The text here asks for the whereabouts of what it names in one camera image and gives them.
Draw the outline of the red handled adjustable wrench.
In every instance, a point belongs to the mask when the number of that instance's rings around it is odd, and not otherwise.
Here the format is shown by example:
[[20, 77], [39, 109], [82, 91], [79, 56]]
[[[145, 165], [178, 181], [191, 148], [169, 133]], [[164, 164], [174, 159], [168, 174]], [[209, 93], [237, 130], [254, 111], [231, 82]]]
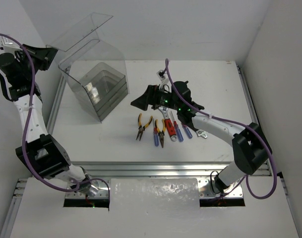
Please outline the red handled adjustable wrench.
[[168, 134], [170, 136], [171, 141], [175, 142], [177, 141], [178, 137], [175, 131], [175, 128], [173, 126], [173, 123], [169, 117], [169, 109], [166, 107], [159, 107], [158, 110], [162, 113], [164, 121], [165, 121], [165, 126], [166, 130], [168, 131]]

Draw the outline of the red blue screwdriver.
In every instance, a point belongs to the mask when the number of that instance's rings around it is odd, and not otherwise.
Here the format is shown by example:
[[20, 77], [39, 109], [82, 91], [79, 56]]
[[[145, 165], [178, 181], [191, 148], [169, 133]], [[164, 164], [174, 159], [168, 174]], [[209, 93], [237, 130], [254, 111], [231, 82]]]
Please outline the red blue screwdriver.
[[158, 139], [158, 133], [155, 125], [155, 120], [153, 119], [153, 137], [154, 137], [154, 144], [156, 147], [159, 146], [159, 139]]
[[173, 114], [173, 112], [170, 112], [170, 114], [173, 119], [174, 128], [175, 128], [178, 140], [179, 140], [179, 142], [183, 142], [183, 136], [182, 136], [181, 130], [179, 128], [179, 125], [178, 125], [177, 121], [175, 120], [174, 114]]
[[191, 133], [190, 129], [188, 128], [188, 126], [185, 125], [184, 123], [182, 123], [181, 125], [182, 125], [182, 127], [183, 127], [183, 129], [184, 129], [184, 131], [185, 131], [185, 133], [186, 133], [186, 135], [187, 135], [187, 137], [188, 137], [189, 139], [192, 139], [193, 136], [192, 136], [192, 133]]

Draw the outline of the black handled adjustable wrench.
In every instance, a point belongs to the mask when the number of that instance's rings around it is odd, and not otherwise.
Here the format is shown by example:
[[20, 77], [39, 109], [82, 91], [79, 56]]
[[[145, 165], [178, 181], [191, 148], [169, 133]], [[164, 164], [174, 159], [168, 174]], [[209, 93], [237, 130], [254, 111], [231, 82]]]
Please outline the black handled adjustable wrench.
[[208, 133], [202, 129], [194, 128], [193, 131], [196, 133], [197, 137], [202, 137], [204, 139], [208, 138]]

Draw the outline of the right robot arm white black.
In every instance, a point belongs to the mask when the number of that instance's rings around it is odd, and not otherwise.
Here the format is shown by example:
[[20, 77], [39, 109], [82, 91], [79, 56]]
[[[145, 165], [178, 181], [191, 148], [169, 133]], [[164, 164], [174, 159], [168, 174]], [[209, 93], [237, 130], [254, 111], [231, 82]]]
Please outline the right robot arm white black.
[[220, 193], [238, 179], [254, 174], [272, 155], [258, 124], [241, 125], [209, 115], [203, 106], [192, 100], [187, 82], [175, 82], [171, 92], [158, 85], [148, 85], [146, 91], [130, 104], [143, 111], [149, 106], [154, 110], [161, 107], [175, 110], [180, 122], [190, 129], [204, 130], [228, 143], [233, 149], [234, 160], [214, 177], [212, 183]]

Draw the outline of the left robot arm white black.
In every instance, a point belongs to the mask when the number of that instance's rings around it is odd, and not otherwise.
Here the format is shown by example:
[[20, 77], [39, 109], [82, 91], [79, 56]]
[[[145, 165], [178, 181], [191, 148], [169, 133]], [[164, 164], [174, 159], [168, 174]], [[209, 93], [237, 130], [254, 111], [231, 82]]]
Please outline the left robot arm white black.
[[16, 106], [26, 135], [22, 146], [16, 148], [16, 155], [31, 173], [44, 181], [60, 179], [71, 183], [69, 192], [88, 195], [93, 189], [90, 178], [83, 168], [71, 163], [66, 150], [48, 133], [42, 115], [41, 92], [32, 79], [32, 70], [49, 69], [57, 50], [28, 45], [24, 48], [3, 45], [0, 54], [2, 93]]

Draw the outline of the yellow black needle-nose pliers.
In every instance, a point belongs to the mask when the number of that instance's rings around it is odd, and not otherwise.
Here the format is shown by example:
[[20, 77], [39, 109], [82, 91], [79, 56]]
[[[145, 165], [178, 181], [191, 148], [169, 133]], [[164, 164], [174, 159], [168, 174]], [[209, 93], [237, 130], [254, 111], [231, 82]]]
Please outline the yellow black needle-nose pliers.
[[139, 114], [138, 116], [138, 133], [137, 133], [137, 137], [136, 137], [136, 140], [139, 139], [139, 141], [141, 140], [142, 136], [143, 136], [143, 133], [144, 131], [146, 130], [146, 128], [150, 125], [150, 123], [152, 122], [153, 120], [153, 116], [151, 116], [149, 118], [149, 121], [146, 123], [146, 124], [142, 124], [141, 123], [141, 118], [142, 118], [142, 113]]

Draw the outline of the yellow black long-nose pliers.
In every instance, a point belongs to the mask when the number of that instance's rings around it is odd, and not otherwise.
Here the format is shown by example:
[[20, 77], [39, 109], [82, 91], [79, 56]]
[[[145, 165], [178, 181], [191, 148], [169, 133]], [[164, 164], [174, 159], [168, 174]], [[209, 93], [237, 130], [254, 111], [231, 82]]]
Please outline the yellow black long-nose pliers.
[[155, 120], [155, 128], [156, 128], [156, 132], [158, 134], [159, 137], [159, 141], [161, 144], [161, 147], [164, 148], [164, 136], [165, 136], [165, 131], [166, 131], [166, 126], [165, 126], [165, 120], [162, 119], [162, 129], [159, 128], [159, 124], [158, 124], [158, 120]]

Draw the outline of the clear stacked plastic container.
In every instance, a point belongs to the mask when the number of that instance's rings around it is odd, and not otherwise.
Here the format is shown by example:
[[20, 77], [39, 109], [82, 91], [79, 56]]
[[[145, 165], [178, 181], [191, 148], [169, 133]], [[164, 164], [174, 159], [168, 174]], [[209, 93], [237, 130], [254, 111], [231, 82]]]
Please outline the clear stacked plastic container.
[[99, 123], [129, 94], [124, 56], [102, 40], [72, 50], [59, 69], [81, 108]]

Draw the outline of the aluminium frame rail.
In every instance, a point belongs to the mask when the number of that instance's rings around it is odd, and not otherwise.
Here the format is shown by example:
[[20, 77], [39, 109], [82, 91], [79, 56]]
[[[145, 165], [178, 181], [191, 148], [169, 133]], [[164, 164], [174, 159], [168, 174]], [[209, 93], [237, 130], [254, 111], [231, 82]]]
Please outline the aluminium frame rail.
[[86, 114], [64, 79], [48, 128], [71, 160], [111, 183], [110, 208], [64, 207], [65, 195], [34, 178], [21, 179], [3, 238], [295, 238], [298, 233], [281, 184], [254, 199], [242, 184], [244, 206], [201, 207], [204, 176], [232, 160], [227, 143], [209, 136], [154, 145], [148, 129], [135, 140], [139, 110], [130, 102], [157, 84], [160, 60], [128, 60], [129, 95], [103, 123]]

